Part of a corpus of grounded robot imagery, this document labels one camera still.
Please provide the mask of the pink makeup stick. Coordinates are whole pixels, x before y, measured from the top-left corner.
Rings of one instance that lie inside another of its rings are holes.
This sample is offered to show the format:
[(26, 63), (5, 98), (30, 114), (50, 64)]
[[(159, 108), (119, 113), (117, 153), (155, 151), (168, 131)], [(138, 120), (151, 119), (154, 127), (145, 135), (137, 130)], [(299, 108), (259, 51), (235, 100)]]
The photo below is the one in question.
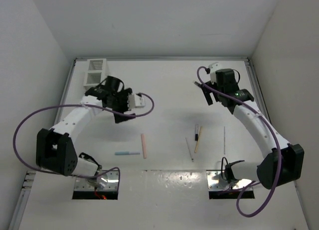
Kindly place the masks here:
[(143, 152), (143, 158), (147, 158), (147, 149), (146, 149), (146, 140), (145, 135), (141, 134), (141, 142), (142, 142), (142, 152)]

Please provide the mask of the light blue makeup pen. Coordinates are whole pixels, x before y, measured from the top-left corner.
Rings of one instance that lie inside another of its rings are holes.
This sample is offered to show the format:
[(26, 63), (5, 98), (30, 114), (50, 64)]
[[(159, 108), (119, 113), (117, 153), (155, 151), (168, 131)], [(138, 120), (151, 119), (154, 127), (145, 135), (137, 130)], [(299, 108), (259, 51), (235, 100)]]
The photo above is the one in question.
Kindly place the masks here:
[(130, 151), (118, 151), (115, 152), (115, 156), (125, 156), (125, 155), (140, 155), (140, 152), (130, 152)]

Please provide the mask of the thin white makeup stick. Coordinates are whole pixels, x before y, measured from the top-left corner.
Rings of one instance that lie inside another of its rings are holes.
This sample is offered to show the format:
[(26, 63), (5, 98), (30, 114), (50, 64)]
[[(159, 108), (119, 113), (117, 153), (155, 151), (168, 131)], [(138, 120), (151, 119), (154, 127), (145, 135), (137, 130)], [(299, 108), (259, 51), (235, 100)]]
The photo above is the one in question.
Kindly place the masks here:
[(223, 127), (223, 155), (226, 155), (226, 126)]

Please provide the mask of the black silver eyeliner pen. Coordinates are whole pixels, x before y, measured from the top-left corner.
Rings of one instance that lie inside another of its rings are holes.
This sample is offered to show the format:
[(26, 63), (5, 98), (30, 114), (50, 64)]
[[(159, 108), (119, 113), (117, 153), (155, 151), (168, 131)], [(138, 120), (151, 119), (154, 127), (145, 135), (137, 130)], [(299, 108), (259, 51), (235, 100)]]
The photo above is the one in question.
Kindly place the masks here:
[(194, 137), (195, 141), (198, 141), (198, 137), (199, 137), (199, 125), (196, 124), (195, 125), (195, 137)]

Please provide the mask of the thin grey makeup pencil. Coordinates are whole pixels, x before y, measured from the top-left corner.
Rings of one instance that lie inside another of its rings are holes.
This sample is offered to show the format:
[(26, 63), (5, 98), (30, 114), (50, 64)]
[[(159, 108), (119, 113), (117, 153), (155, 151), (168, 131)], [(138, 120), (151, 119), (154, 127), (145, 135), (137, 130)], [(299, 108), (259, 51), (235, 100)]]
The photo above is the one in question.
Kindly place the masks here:
[(188, 149), (188, 151), (189, 151), (189, 155), (190, 155), (191, 161), (194, 162), (194, 158), (193, 158), (193, 156), (192, 156), (190, 144), (189, 144), (189, 142), (188, 142), (187, 137), (185, 137), (185, 141), (186, 141), (186, 144), (187, 144), (187, 149)]

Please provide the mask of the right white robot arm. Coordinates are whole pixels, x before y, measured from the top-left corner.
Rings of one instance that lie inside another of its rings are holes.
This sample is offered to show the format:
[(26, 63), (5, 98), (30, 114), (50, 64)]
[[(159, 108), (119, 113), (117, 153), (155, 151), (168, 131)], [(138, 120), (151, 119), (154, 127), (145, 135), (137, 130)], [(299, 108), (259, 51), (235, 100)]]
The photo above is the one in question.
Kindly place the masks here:
[(205, 68), (205, 71), (210, 75), (210, 81), (201, 82), (200, 88), (208, 105), (216, 101), (227, 108), (244, 125), (263, 157), (260, 163), (239, 160), (226, 164), (226, 181), (249, 179), (270, 190), (273, 186), (299, 179), (305, 154), (302, 146), (293, 145), (281, 136), (260, 112), (253, 95), (239, 88), (239, 72), (217, 64)]

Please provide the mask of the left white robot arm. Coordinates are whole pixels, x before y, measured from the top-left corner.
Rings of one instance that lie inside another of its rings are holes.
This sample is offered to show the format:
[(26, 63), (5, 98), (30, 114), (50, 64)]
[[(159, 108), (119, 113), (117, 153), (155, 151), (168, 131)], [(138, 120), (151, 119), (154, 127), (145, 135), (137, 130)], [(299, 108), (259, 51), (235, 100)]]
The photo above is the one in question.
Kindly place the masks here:
[(115, 77), (106, 77), (102, 83), (89, 88), (80, 101), (64, 119), (49, 130), (41, 129), (36, 140), (36, 164), (40, 168), (64, 176), (94, 176), (99, 164), (84, 159), (76, 152), (74, 143), (86, 125), (103, 108), (115, 112), (116, 123), (127, 121), (122, 116), (129, 110), (131, 88), (124, 88), (123, 82)]

